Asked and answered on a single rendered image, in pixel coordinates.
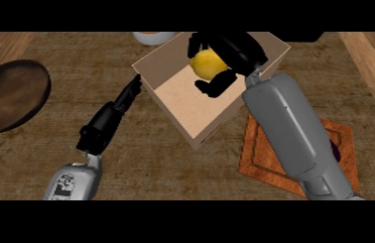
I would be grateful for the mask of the white cup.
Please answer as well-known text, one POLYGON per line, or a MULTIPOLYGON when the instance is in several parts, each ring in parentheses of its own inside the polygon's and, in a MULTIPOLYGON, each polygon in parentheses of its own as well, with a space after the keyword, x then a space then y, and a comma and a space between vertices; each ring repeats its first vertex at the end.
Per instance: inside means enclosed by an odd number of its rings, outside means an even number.
POLYGON ((157 46, 164 44, 175 37, 175 35, 176 35, 175 32, 135 32, 133 33, 136 40, 148 46, 157 46))

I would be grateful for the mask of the brown wooden cutting board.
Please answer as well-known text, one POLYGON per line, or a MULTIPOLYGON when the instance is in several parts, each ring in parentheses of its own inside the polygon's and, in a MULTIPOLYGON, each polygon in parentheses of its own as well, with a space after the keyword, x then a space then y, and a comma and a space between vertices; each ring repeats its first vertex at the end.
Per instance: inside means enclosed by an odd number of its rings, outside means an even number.
MULTIPOLYGON (((356 192, 361 192, 352 128, 328 120, 321 120, 321 123, 328 132, 330 139, 338 148, 338 164, 350 181, 352 188, 356 192)), ((263 128, 253 117, 248 117, 240 173, 305 197, 299 182, 284 172, 263 128)))

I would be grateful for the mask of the brown woven placemat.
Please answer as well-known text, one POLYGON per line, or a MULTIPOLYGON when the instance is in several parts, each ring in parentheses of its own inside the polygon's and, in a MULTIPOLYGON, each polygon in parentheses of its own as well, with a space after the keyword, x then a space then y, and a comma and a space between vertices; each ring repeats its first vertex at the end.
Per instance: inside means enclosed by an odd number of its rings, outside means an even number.
MULTIPOLYGON (((375 98, 350 53, 355 38, 325 33, 293 44, 279 69, 297 80, 319 116, 352 127, 361 192, 375 199, 375 98)), ((0 35, 0 61, 40 61, 52 75, 48 104, 0 134, 0 199, 39 199, 61 165, 86 158, 79 131, 133 78, 151 51, 129 33, 0 35)), ((291 199, 238 171, 248 112, 238 111, 200 149, 191 148, 152 98, 141 94, 104 154, 99 199, 291 199)))

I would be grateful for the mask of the dark brown wooden bowl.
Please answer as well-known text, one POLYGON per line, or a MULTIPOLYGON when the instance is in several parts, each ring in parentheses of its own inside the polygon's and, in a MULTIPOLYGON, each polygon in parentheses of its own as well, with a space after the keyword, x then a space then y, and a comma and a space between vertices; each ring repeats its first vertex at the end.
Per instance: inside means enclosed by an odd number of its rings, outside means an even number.
POLYGON ((31 120, 51 91, 51 74, 40 62, 15 60, 0 64, 0 133, 31 120))

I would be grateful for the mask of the cardboard box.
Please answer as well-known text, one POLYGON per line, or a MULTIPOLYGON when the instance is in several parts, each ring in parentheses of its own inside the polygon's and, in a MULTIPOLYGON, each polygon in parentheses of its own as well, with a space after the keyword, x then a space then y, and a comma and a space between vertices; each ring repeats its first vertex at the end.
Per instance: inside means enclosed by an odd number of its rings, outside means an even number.
POLYGON ((194 150, 198 150, 222 124, 244 105, 245 77, 225 93, 212 98, 195 86, 200 79, 189 65, 191 32, 182 32, 132 66, 142 77, 142 85, 179 129, 194 150))

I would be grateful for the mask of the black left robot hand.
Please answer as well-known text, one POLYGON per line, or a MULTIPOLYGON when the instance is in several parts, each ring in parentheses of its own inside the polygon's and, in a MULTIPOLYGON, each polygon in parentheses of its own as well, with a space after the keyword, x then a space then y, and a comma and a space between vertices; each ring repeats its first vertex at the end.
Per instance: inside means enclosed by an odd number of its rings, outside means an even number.
POLYGON ((141 85, 141 75, 138 75, 123 89, 117 99, 104 105, 90 123, 82 128, 77 149, 83 152, 95 156, 102 154, 117 131, 121 117, 141 93, 141 85))

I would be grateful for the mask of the dark purple vegetable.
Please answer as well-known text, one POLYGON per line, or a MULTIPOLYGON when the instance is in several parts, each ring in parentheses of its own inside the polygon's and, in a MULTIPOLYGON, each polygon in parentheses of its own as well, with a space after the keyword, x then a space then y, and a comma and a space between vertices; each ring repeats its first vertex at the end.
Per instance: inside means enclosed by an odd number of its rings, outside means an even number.
POLYGON ((333 140, 330 140, 330 142, 331 142, 331 150, 333 150, 334 158, 337 163, 340 163, 340 160, 341 160, 340 150, 333 140))

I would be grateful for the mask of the yellow lemon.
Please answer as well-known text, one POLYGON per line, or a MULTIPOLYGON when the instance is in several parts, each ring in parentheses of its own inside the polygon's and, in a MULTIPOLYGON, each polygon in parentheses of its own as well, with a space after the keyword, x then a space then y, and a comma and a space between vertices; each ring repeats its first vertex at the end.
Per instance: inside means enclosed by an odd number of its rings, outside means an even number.
POLYGON ((201 51, 189 61, 195 74, 206 80, 212 80, 216 75, 229 69, 217 53, 209 49, 201 51))

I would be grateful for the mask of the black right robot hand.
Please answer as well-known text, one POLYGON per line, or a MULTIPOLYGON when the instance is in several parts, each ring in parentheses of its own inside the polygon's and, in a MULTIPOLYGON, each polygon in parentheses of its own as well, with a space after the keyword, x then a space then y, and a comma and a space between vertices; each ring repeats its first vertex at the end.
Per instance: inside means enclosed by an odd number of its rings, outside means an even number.
POLYGON ((217 98, 237 81, 237 75, 256 85, 262 82, 260 73, 269 61, 265 49, 247 32, 192 34, 188 45, 188 58, 212 49, 225 61, 228 68, 220 70, 210 81, 195 81, 195 86, 212 98, 217 98))

